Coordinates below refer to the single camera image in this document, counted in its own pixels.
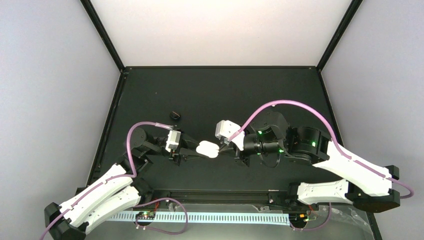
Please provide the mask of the black earbuds charging case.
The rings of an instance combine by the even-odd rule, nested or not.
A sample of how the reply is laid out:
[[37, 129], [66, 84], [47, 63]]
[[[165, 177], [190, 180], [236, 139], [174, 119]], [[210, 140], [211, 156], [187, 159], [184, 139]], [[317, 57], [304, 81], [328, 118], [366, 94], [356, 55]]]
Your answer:
[[178, 121], [181, 118], [181, 115], [175, 111], [171, 111], [169, 113], [169, 117], [174, 121]]

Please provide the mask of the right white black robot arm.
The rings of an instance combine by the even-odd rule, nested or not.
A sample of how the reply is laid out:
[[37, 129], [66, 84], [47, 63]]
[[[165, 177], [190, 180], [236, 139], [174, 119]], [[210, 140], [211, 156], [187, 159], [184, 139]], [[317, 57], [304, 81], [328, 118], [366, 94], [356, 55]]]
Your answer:
[[215, 136], [249, 164], [250, 156], [285, 156], [289, 161], [323, 169], [339, 180], [321, 183], [292, 182], [285, 204], [293, 210], [321, 203], [352, 205], [369, 213], [382, 213], [401, 204], [392, 183], [399, 179], [394, 165], [381, 167], [338, 146], [329, 134], [313, 127], [290, 126], [280, 112], [266, 110], [250, 122], [252, 133], [230, 121], [216, 124]]

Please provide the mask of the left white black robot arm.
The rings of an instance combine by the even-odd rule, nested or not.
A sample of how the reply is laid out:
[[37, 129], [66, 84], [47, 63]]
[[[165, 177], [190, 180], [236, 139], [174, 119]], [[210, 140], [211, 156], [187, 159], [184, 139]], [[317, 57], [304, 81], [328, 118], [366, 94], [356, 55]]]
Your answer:
[[154, 190], [142, 178], [152, 161], [149, 156], [164, 155], [180, 161], [183, 157], [215, 158], [218, 146], [197, 141], [171, 125], [142, 121], [133, 125], [126, 137], [126, 153], [94, 183], [60, 204], [50, 203], [44, 209], [45, 230], [55, 240], [84, 240], [96, 227], [112, 216], [134, 208], [153, 208], [140, 217], [155, 217], [161, 202], [180, 205], [168, 196], [154, 198]]

